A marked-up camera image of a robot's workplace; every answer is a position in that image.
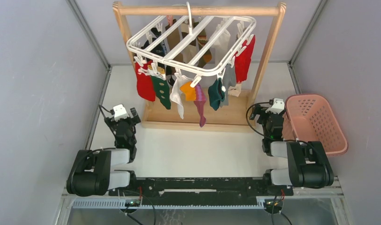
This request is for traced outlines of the pink plastic laundry basket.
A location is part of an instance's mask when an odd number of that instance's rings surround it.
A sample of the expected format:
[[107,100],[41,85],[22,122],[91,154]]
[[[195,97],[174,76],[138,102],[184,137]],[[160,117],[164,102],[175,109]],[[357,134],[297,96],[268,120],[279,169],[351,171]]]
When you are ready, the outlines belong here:
[[329,102],[321,95],[293,95],[285,101],[286,113],[282,136],[284,139],[320,141],[327,156],[343,155],[348,142],[331,109]]

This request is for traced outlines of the grey sock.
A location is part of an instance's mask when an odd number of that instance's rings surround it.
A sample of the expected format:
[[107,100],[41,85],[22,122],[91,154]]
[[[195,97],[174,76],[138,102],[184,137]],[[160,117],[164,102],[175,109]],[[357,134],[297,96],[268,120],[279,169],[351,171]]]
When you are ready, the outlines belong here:
[[229,88],[236,86],[236,74],[235,69],[231,67],[229,64],[225,67],[225,73],[222,80],[222,86],[225,88],[224,100],[220,103],[220,107],[229,105]]

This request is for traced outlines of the orange pink purple sock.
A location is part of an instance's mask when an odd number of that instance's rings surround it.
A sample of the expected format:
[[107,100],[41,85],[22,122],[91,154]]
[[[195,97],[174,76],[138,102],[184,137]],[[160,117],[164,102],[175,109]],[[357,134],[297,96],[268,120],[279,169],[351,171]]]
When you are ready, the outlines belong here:
[[204,105],[206,103],[206,96],[202,87],[197,84],[194,88],[191,87],[191,82],[187,82],[180,87],[180,90],[185,95],[186,101],[193,101],[199,114],[199,126],[202,128],[206,124],[206,117],[204,116]]

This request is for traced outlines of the white plastic clip hanger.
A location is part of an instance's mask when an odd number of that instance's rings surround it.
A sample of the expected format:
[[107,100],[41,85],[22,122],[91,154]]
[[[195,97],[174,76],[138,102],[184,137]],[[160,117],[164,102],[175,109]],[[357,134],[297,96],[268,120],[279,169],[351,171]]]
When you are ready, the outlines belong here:
[[[160,13],[154,20],[142,28],[137,34],[130,37],[125,43],[127,49],[136,56],[151,59],[154,64],[162,63],[166,66],[174,67],[178,71],[187,71],[195,74],[195,78],[191,84],[194,87],[198,84],[202,77],[217,76],[223,78],[225,67],[229,64],[235,67],[235,57],[237,53],[241,53],[242,43],[252,35],[255,29],[256,20],[251,16],[238,16],[231,8],[208,8],[195,7],[191,8],[189,4],[185,7],[151,7],[136,8],[129,10],[134,15],[155,15]],[[166,31],[161,32],[161,36],[155,41],[150,37],[151,28],[157,28],[161,31],[161,21],[168,15],[180,15],[175,23],[173,23]],[[228,30],[234,22],[238,22],[238,39],[233,45],[229,45],[228,51],[220,63],[212,69],[204,69],[198,67],[199,58],[211,49],[212,44],[224,31]],[[196,54],[197,36],[202,29],[205,29],[208,42]],[[152,49],[167,40],[175,31],[187,32],[177,44],[169,48],[167,54],[162,57],[152,53]]]

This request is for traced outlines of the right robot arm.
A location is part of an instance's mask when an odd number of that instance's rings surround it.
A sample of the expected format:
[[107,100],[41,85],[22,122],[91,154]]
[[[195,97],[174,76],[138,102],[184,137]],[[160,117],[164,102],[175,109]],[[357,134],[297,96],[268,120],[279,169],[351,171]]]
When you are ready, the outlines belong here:
[[270,157],[285,158],[288,167],[270,169],[268,179],[263,181],[263,190],[268,195],[275,195],[282,186],[320,189],[334,183],[334,173],[320,141],[291,140],[282,135],[284,114],[265,102],[255,103],[246,111],[246,122],[256,120],[262,127],[262,149]]

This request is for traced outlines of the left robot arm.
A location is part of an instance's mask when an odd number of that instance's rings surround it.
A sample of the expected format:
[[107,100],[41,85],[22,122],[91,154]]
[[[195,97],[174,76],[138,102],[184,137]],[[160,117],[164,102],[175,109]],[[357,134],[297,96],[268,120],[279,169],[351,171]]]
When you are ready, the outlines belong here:
[[134,173],[115,170],[121,164],[134,161],[136,148],[136,124],[141,119],[135,108],[120,104],[104,116],[104,122],[114,136],[114,146],[96,150],[79,150],[69,173],[66,189],[70,194],[80,197],[104,195],[108,190],[120,188],[126,195],[138,190],[138,182],[133,180]]

